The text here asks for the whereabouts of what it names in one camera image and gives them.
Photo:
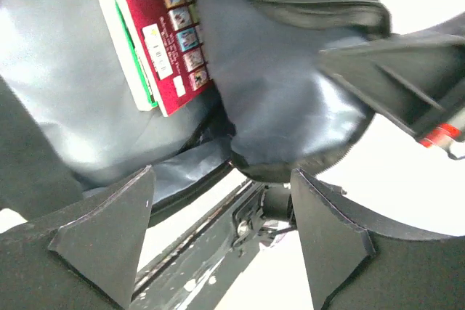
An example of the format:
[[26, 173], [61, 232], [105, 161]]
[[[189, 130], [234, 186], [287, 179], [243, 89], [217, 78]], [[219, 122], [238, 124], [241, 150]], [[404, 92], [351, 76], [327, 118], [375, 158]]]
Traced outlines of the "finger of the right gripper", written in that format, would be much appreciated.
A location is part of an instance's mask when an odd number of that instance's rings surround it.
[[331, 49], [318, 67], [414, 139], [464, 109], [460, 36], [397, 36]]

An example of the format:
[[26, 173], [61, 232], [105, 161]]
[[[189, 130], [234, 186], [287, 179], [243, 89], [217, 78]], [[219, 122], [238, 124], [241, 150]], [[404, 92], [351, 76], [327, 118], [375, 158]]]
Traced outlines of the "black student backpack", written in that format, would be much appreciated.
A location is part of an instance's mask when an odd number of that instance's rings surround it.
[[214, 85], [172, 120], [141, 113], [98, 0], [1, 0], [1, 207], [33, 220], [147, 165], [151, 224], [231, 162], [285, 182], [341, 160], [373, 113], [318, 71], [389, 38], [378, 0], [200, 0]]

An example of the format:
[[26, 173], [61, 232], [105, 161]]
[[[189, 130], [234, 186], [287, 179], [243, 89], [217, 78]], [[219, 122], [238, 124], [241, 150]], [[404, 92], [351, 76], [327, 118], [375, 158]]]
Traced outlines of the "green book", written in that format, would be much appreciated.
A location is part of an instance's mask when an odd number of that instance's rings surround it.
[[158, 88], [147, 77], [116, 0], [98, 0], [122, 71], [138, 110], [163, 109]]

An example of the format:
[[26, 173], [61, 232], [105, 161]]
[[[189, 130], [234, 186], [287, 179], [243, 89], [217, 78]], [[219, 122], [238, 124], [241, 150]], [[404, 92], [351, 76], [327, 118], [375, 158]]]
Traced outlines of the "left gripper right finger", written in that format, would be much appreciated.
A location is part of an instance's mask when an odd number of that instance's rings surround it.
[[464, 308], [464, 237], [382, 216], [303, 170], [291, 196], [314, 309]]

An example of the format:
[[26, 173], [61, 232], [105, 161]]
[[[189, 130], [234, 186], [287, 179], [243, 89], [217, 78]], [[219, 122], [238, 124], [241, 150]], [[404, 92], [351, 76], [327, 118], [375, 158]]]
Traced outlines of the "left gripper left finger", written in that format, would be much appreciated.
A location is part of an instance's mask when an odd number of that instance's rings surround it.
[[2, 233], [1, 308], [129, 308], [154, 184], [147, 166]]

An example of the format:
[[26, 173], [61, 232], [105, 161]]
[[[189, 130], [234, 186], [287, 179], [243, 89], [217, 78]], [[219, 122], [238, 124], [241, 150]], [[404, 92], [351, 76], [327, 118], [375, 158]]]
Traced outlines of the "dark red book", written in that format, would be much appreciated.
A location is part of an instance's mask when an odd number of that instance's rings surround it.
[[166, 117], [212, 87], [196, 0], [116, 0]]

